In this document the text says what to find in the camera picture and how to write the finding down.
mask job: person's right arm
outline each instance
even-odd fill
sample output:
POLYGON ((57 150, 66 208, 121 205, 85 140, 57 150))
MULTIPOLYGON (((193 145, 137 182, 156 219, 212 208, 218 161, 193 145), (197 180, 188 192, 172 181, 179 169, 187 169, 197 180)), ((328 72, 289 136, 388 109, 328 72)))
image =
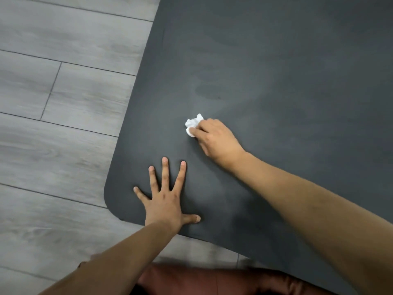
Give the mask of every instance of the person's right arm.
POLYGON ((247 153, 219 120, 203 120, 190 132, 206 155, 265 198, 360 293, 393 292, 391 223, 247 153))

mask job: forearm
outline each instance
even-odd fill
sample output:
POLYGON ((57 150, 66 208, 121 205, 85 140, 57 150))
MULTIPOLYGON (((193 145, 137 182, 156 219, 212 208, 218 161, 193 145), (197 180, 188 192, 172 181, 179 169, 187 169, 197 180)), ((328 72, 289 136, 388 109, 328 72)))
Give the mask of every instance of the forearm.
POLYGON ((230 171, 262 195, 359 290, 386 290, 393 275, 392 224, 249 153, 230 171))
POLYGON ((41 295, 129 295, 139 276, 176 233, 152 223, 55 283, 41 295))

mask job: floor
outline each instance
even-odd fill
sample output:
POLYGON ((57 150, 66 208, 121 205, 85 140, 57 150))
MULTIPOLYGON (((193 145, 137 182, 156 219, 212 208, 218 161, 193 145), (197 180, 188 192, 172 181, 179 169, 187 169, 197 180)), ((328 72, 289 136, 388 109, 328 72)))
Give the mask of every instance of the floor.
MULTIPOLYGON (((0 293, 37 294, 137 231, 103 188, 159 0, 0 0, 0 293)), ((176 236, 158 260, 242 267, 176 236)))

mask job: white cloth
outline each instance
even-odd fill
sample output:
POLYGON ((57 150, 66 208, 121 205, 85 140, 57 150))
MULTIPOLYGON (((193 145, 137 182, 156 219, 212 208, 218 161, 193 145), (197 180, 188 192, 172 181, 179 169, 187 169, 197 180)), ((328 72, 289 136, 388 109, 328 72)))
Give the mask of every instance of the white cloth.
POLYGON ((188 134, 191 138, 195 138, 195 136, 192 135, 192 134, 190 133, 189 128, 190 128, 190 127, 197 127, 197 125, 199 124, 199 122, 201 122, 202 120, 203 120, 202 115, 201 115, 201 114, 198 114, 198 115, 196 116, 196 118, 191 119, 191 120, 188 119, 187 122, 185 123, 185 125, 186 125, 186 127, 187 127, 187 129, 186 129, 185 131, 187 132, 187 134, 188 134))

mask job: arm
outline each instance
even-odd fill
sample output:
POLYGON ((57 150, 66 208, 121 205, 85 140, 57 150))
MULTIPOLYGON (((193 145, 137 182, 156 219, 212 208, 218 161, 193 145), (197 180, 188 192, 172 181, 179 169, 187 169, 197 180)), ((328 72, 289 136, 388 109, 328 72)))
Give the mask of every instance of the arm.
POLYGON ((202 121, 190 132, 206 155, 265 198, 361 293, 392 292, 391 223, 247 153, 219 120, 202 121))
POLYGON ((174 188, 170 191, 168 159, 164 157, 161 190, 158 191, 155 169, 151 166, 152 200, 139 188, 134 188, 146 209, 145 227, 58 281, 41 295, 129 295, 145 267, 179 232, 182 225, 200 221, 199 216, 182 214, 180 209, 179 197, 185 171, 186 163, 182 162, 174 188))

